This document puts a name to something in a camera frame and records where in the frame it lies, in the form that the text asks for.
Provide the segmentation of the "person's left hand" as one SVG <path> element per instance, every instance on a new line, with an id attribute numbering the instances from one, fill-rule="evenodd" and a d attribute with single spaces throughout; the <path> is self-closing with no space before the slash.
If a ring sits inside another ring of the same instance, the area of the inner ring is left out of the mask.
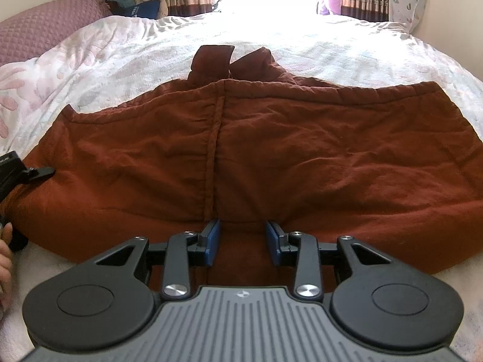
<path id="1" fill-rule="evenodd" d="M 9 247 L 13 226 L 7 223 L 2 228 L 0 240 L 0 281 L 1 281 L 1 318 L 11 303 L 13 253 Z"/>

